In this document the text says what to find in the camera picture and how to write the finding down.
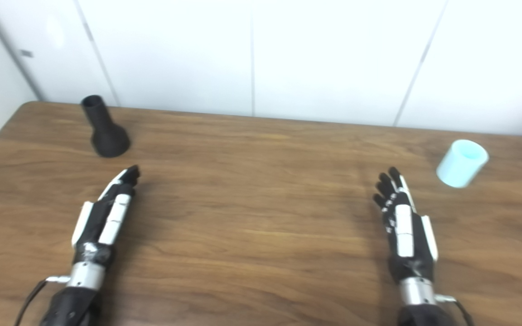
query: black bottle-shaped object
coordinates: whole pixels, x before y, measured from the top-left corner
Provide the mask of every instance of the black bottle-shaped object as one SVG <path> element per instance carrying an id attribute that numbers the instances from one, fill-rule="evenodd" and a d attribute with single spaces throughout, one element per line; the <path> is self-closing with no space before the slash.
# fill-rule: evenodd
<path id="1" fill-rule="evenodd" d="M 90 95 L 82 100 L 82 108 L 94 129 L 92 146 L 98 155 L 116 157 L 124 154 L 130 147 L 126 130 L 112 121 L 102 98 Z"/>

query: black cable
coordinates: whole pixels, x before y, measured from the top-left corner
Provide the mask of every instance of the black cable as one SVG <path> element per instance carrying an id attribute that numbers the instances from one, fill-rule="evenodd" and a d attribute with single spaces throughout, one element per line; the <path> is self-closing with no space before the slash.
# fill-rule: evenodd
<path id="1" fill-rule="evenodd" d="M 469 314 L 469 312 L 466 311 L 466 309 L 462 306 L 462 303 L 460 301 L 455 301 L 454 304 L 460 309 L 460 312 L 462 313 L 462 317 L 464 318 L 464 321 L 468 326 L 474 326 L 473 316 Z"/>
<path id="2" fill-rule="evenodd" d="M 21 323 L 21 318 L 23 317 L 23 313 L 25 313 L 25 310 L 27 310 L 27 306 L 29 306 L 29 303 L 35 298 L 35 296 L 41 291 L 41 289 L 44 288 L 46 283 L 47 283 L 46 280 L 40 281 L 34 287 L 34 289 L 31 290 L 31 293 L 25 299 L 25 302 L 23 303 L 23 306 L 21 306 L 21 309 L 19 310 L 19 313 L 17 313 L 17 318 L 16 318 L 15 323 L 13 324 L 13 326 L 19 326 L 19 324 Z"/>

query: robotic hand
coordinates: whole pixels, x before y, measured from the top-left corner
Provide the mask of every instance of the robotic hand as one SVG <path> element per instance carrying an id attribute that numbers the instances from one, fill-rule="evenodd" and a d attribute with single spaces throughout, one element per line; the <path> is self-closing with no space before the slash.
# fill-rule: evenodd
<path id="1" fill-rule="evenodd" d="M 50 276 L 38 283 L 25 300 L 15 326 L 29 302 L 46 283 L 65 283 L 56 293 L 40 326 L 95 326 L 100 316 L 100 287 L 114 261 L 114 241 L 140 177 L 138 166 L 123 170 L 108 184 L 97 202 L 85 202 L 79 215 L 72 247 L 75 250 L 70 276 Z"/>
<path id="2" fill-rule="evenodd" d="M 429 217 L 416 212 L 404 177 L 392 167 L 389 175 L 380 174 L 376 187 L 381 195 L 375 194 L 373 200 L 382 210 L 390 243 L 388 266 L 404 303 L 398 325 L 453 326 L 452 318 L 437 305 L 453 302 L 461 309 L 466 323 L 473 326 L 470 314 L 460 302 L 434 293 L 434 266 L 439 256 L 435 235 Z"/>

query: wooden table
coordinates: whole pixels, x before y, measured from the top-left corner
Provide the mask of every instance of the wooden table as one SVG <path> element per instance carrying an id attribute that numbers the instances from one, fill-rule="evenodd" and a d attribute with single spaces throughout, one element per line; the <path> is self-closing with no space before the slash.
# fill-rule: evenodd
<path id="1" fill-rule="evenodd" d="M 522 137 L 112 109 L 133 141 L 100 158 L 77 105 L 23 105 L 0 132 L 0 326 L 70 270 L 81 204 L 137 163 L 105 284 L 106 326 L 394 326 L 380 172 L 404 173 L 440 249 L 437 291 L 478 326 L 522 325 Z M 491 161 L 465 189 L 435 176 L 468 138 Z M 35 326 L 48 285 L 27 311 Z M 459 312 L 449 309 L 458 319 Z"/>

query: light blue cup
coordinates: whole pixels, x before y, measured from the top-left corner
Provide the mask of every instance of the light blue cup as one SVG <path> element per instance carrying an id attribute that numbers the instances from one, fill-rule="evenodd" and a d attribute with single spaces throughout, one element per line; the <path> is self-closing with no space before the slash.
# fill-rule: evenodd
<path id="1" fill-rule="evenodd" d="M 459 139 L 452 143 L 436 174 L 448 186 L 464 188 L 488 161 L 487 151 L 475 142 Z"/>

